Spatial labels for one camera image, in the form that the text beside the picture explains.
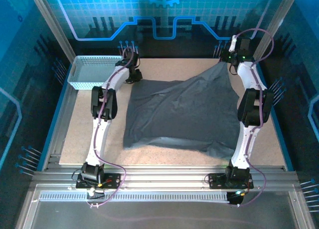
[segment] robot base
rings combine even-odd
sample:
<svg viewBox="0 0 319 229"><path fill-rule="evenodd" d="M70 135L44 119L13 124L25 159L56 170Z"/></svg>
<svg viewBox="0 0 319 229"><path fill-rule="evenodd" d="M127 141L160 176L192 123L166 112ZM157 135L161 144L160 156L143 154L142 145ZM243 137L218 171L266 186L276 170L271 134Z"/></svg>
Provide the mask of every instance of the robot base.
<svg viewBox="0 0 319 229"><path fill-rule="evenodd" d="M78 179L76 181L76 189L90 189L100 188L100 189L117 189L121 183L121 174L120 173L105 173L104 180L101 182L101 186L98 186L95 182L84 181L82 179L81 174L78 175Z"/></svg>

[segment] enclosure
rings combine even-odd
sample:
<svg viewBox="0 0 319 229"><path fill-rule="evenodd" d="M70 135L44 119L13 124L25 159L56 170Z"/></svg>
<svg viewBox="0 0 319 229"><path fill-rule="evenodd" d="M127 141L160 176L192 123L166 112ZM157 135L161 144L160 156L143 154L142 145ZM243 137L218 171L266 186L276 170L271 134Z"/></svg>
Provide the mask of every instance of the enclosure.
<svg viewBox="0 0 319 229"><path fill-rule="evenodd" d="M319 0L0 0L1 227L318 227L318 4ZM118 111L103 158L122 165L127 178L113 201L91 209L87 192L75 188L74 171L86 161L94 134L92 88L108 79L124 49L138 52L143 81L187 82L218 65L232 36L249 28L253 30L244 36L250 39L253 58L271 52L257 64L257 72L275 94L250 158L266 175L265 191L263 176L251 167L254 188L244 202L264 191L260 197L237 208L227 204L227 193L237 190L210 188L206 176L224 173L228 156L156 140L123 146L132 131L128 119L137 89L123 84L116 93ZM271 35L273 50L271 38L256 28ZM234 104L237 111L245 98L241 77L230 64L226 67L223 79L229 91L212 93L220 100L219 106L212 105L212 115L223 111L222 103ZM234 100L228 103L230 94ZM226 123L214 127L214 122L197 128L200 117L191 127L173 121L174 117L163 125L175 132L175 126L181 132L193 128L192 135L215 130L211 135L223 133L225 140L232 140L230 148L236 148L239 128L233 133ZM104 171L123 177L117 168L105 165ZM105 199L111 193L107 191Z"/></svg>

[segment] wire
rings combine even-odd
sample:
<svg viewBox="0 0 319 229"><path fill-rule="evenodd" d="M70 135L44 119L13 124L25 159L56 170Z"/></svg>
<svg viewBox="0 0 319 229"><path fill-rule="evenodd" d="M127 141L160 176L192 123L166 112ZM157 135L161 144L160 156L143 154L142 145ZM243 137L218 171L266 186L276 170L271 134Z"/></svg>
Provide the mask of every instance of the wire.
<svg viewBox="0 0 319 229"><path fill-rule="evenodd" d="M230 66L229 66L229 73L230 73L230 74L232 74L233 76L237 76L237 75L238 75L238 73L235 73L235 74L234 74L234 73L232 73L232 72L231 72L231 67L232 67L232 66L233 66L233 65L232 65L232 64L230 64Z"/></svg>
<svg viewBox="0 0 319 229"><path fill-rule="evenodd" d="M248 138L247 147L246 147L246 150L245 150L245 155L246 155L246 161L247 161L247 163L249 164L249 166L252 167L253 169L255 169L257 172L259 172L259 173L263 176L263 178L264 178L264 185L263 185L262 189L260 190L260 192L257 194L257 196L255 196L255 197L254 197L252 200L250 200L249 202L239 205L238 207L245 207L245 206L251 204L252 202L254 202L254 201L255 201L257 198L259 198L259 196L264 192L264 190L265 190L265 188L266 188L266 184L267 184L267 179L266 179L265 174L264 174L262 171L260 171L259 169L255 168L255 167L251 164L251 162L250 162L249 159L248 159L247 153L248 153L249 145L250 145L250 142L251 142L251 139L252 139L252 136L253 136L254 131L255 131L256 129L258 129L258 128L261 128L261 127L264 125L264 121L263 121L263 89L261 88L260 83L259 83L259 81L258 81L258 78L257 78L257 76L256 76L256 74L255 74L255 72L254 72L254 70L253 70L253 66L256 65L258 62L263 61L263 60L265 60L267 57L270 56L270 54L271 54L271 53L273 52L273 50L274 50L275 41L274 41L274 38L272 37L272 35L271 35L268 31L266 31L266 30L264 30L264 29L261 29L261 28L250 28L250 29L244 30L244 31L238 33L238 34L236 35L236 37L240 36L241 34L247 32L247 31L255 31L255 30L257 30L257 31L262 31L262 32L264 32L265 34L269 35L269 37L270 37L270 39L271 39L272 45L271 45L271 49L270 49L269 53L268 53L266 56L260 58L259 60L254 61L253 64L251 65L251 67L250 67L250 70L251 70L251 72L252 72L252 74L253 74L253 77L254 77L254 79L255 79L255 81L256 81L256 83L257 83L257 86L258 86L258 88L259 88L259 120L260 120L260 125L254 127L254 128L251 130L252 133L249 135L249 138Z"/></svg>
<svg viewBox="0 0 319 229"><path fill-rule="evenodd" d="M139 64L135 68L138 68L140 66L140 64L141 64L141 59L139 57Z"/></svg>
<svg viewBox="0 0 319 229"><path fill-rule="evenodd" d="M124 54L125 54L125 52L127 51L127 49L130 49L130 51L133 52L133 49L132 49L131 47L127 47L127 48L124 49L123 54L122 54L122 57L124 57ZM124 70L124 69L131 63L132 60L133 60L133 54L131 55L130 60L129 60L123 67L121 67L119 70L117 70L116 72L114 72L114 73L110 76L110 78L109 78L109 80L108 80L108 82L107 82L107 84L106 84L105 93L104 93L104 97L103 97L103 103L102 103L102 106L101 106L101 109L100 109L100 112L99 112L99 115L98 115L98 120L99 120L99 122L98 122L98 125L97 125L97 127L96 127L96 130L95 130L95 133L94 133L94 138L93 138L93 150L94 150L95 156L99 159L99 161L101 161L101 162L103 162L103 163L105 163L105 164L108 164L108 165L111 165L111 166L113 166L113 167L122 169L122 170L124 171L124 177L123 177L123 180L121 181L120 185L118 186L118 188L117 188L117 189L113 192L113 194L112 194L107 200L105 200L104 202L99 203L99 204L96 204L96 205L93 205L93 204L90 204L89 202L86 202L86 203L87 203L88 205L90 205L91 207L96 207L96 208L97 208L97 207L99 207L99 206L102 206L102 205L106 204L108 201L110 201L110 200L114 197L114 195L119 191L119 189L121 188L121 186L123 185L123 183L124 183L124 181L125 181L125 179L126 179L126 169L125 169L124 167L122 167L121 165L117 165L117 164L114 164L114 163L107 162L107 161L105 161L104 159L102 159L102 158L100 158L100 157L98 156L98 154L97 154L97 152L96 152L96 136L97 136L99 127L100 127L100 125L101 125L101 115L102 115L102 112L103 112L103 109L104 109L104 105L105 105L106 100L107 100L107 91L108 91L108 88L109 88L109 86L110 86L111 80L113 79L113 77L114 77L117 73L119 73L120 71Z"/></svg>
<svg viewBox="0 0 319 229"><path fill-rule="evenodd" d="M207 177L207 176L209 176L209 174L207 174L207 175L204 177L204 182L205 182L205 183L209 183L208 181L206 181L206 177Z"/></svg>
<svg viewBox="0 0 319 229"><path fill-rule="evenodd" d="M78 169L76 169L76 170L72 173L71 178L72 178L73 181L76 181L76 180L74 180L74 178L73 178L74 174L75 174L77 171L80 171L80 170L81 170L81 168L78 168Z"/></svg>

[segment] metal rod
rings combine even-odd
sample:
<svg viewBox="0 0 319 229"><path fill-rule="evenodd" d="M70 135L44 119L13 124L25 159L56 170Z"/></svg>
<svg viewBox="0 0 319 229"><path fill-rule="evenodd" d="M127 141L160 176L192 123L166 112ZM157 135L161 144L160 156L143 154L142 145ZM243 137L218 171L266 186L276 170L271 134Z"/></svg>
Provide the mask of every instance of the metal rod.
<svg viewBox="0 0 319 229"><path fill-rule="evenodd" d="M281 89L282 86L284 86L284 84L280 85L280 86L276 89L276 91L274 91L274 95Z"/></svg>
<svg viewBox="0 0 319 229"><path fill-rule="evenodd" d="M270 89L273 89L281 80L282 80L282 77L280 77L279 80L278 80L276 83L274 82L274 83L269 87L269 90L270 90Z"/></svg>
<svg viewBox="0 0 319 229"><path fill-rule="evenodd" d="M26 161L29 161L29 162L31 162L31 163L34 163L34 164L38 165L36 162L33 162L32 160L27 159L27 158L25 158L25 157L22 157L21 154L18 155L18 158L22 158L22 159L24 159L24 160L26 160Z"/></svg>
<svg viewBox="0 0 319 229"><path fill-rule="evenodd" d="M307 183L315 183L315 180L314 180L313 178L311 178L311 180L308 181L308 182L300 183L300 186L301 186L301 185L304 185L304 184L307 184Z"/></svg>
<svg viewBox="0 0 319 229"><path fill-rule="evenodd" d="M276 104L278 104L278 102L283 98L284 96L281 96L280 99L278 99L275 103L273 103L273 106L275 106Z"/></svg>
<svg viewBox="0 0 319 229"><path fill-rule="evenodd" d="M57 63L53 63L54 66L57 68L57 70L61 73L61 76L65 77L66 76L66 72L64 72L63 68L60 67L60 65L58 65Z"/></svg>
<svg viewBox="0 0 319 229"><path fill-rule="evenodd" d="M313 203L313 202L318 202L319 198L317 200L311 200L311 201L306 201L306 203Z"/></svg>
<svg viewBox="0 0 319 229"><path fill-rule="evenodd" d="M219 41L219 45L218 45L218 47L217 47L217 54L218 54L218 52L219 52L219 47L220 47L221 42L222 42L222 41Z"/></svg>
<svg viewBox="0 0 319 229"><path fill-rule="evenodd" d="M221 46L220 46L220 52L219 52L219 54L218 54L218 57L220 57L220 54L221 54L221 51L223 50L223 48L224 48L224 46L221 45Z"/></svg>
<svg viewBox="0 0 319 229"><path fill-rule="evenodd" d="M318 197L319 195L312 195L312 196L306 196L305 198L313 198L313 197Z"/></svg>
<svg viewBox="0 0 319 229"><path fill-rule="evenodd" d="M123 50L123 45L122 45L122 41L119 41L120 45L121 45L121 49L122 49L122 52L124 51Z"/></svg>
<svg viewBox="0 0 319 229"><path fill-rule="evenodd" d="M318 188L315 188L314 190L304 192L304 194L306 194L306 193L318 193L318 191L319 191Z"/></svg>
<svg viewBox="0 0 319 229"><path fill-rule="evenodd" d="M277 100L285 91L286 91L286 89L284 89L279 95L275 96L274 100Z"/></svg>
<svg viewBox="0 0 319 229"><path fill-rule="evenodd" d="M134 47L134 41L131 41L131 43L132 43L132 48L133 48L133 52L135 52L135 47Z"/></svg>
<svg viewBox="0 0 319 229"><path fill-rule="evenodd" d="M215 50L214 50L214 54L213 54L213 58L215 57L216 49L217 49L217 45L215 46Z"/></svg>
<svg viewBox="0 0 319 229"><path fill-rule="evenodd" d="M31 154L37 156L37 157L40 157L40 155L37 155L36 153L33 153L33 152L30 151L30 150L27 150L25 147L21 147L21 149L22 149L22 151L27 151L27 152L29 152L29 153L31 153Z"/></svg>
<svg viewBox="0 0 319 229"><path fill-rule="evenodd" d="M32 168L37 169L37 167L34 167L34 166L32 166L31 164L28 164L28 163L25 162L25 161L22 162L22 165L23 165L23 166L29 166L29 167L32 167Z"/></svg>
<svg viewBox="0 0 319 229"><path fill-rule="evenodd" d="M63 85L62 81L60 80L60 78L58 77L58 75L57 75L56 73L54 74L54 76L55 76L55 78L58 80L58 82L59 82L61 85Z"/></svg>
<svg viewBox="0 0 319 229"><path fill-rule="evenodd" d="M301 189L306 189L306 188L313 188L313 187L316 187L316 186L319 186L319 184L311 185L311 186L308 186L308 187L304 187L304 188L301 188Z"/></svg>
<svg viewBox="0 0 319 229"><path fill-rule="evenodd" d="M270 90L275 84L278 84L278 79L276 78L275 81L271 84L271 86L268 88Z"/></svg>
<svg viewBox="0 0 319 229"><path fill-rule="evenodd" d="M119 50L119 53L120 53L120 56L122 55L121 53L121 46L118 46L118 50Z"/></svg>
<svg viewBox="0 0 319 229"><path fill-rule="evenodd" d="M32 156L31 156L30 154L28 154L28 153L26 153L25 155L26 155L27 157L30 157L30 158L36 160L36 161L39 161L39 159L37 159L37 158L35 158L35 157L32 157Z"/></svg>
<svg viewBox="0 0 319 229"><path fill-rule="evenodd" d="M30 176L33 176L33 174L30 174L30 173L27 173L27 172L24 172L24 170L23 169L20 169L20 171L19 171L21 174L22 173L24 173L24 174L27 174L27 175L30 175Z"/></svg>
<svg viewBox="0 0 319 229"><path fill-rule="evenodd" d="M31 170L31 169L29 169L29 168L26 168L26 167L23 167L23 166L19 165L18 163L16 163L14 166L15 166L16 168L23 168L23 169L30 170L30 171L34 172L33 170Z"/></svg>
<svg viewBox="0 0 319 229"><path fill-rule="evenodd" d="M60 66L64 69L65 73L66 73L66 67L63 65L62 61L59 58L56 58L58 63L60 64Z"/></svg>
<svg viewBox="0 0 319 229"><path fill-rule="evenodd" d="M31 145L28 146L28 149L32 149L32 150L34 150L35 152L38 152L40 155L42 154L40 151L36 150L35 148L32 148Z"/></svg>

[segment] black mounting bracket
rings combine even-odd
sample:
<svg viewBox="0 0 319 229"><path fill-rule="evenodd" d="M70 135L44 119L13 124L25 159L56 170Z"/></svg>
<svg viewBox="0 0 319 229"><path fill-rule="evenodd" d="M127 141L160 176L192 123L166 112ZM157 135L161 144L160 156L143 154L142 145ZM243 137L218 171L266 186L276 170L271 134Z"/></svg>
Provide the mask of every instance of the black mounting bracket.
<svg viewBox="0 0 319 229"><path fill-rule="evenodd" d="M104 165L88 165L85 162L76 181L76 189L116 189L121 182L120 173L104 173Z"/></svg>
<svg viewBox="0 0 319 229"><path fill-rule="evenodd" d="M249 173L249 168L239 169L229 162L225 173L208 174L208 183L210 189L253 189L254 183Z"/></svg>

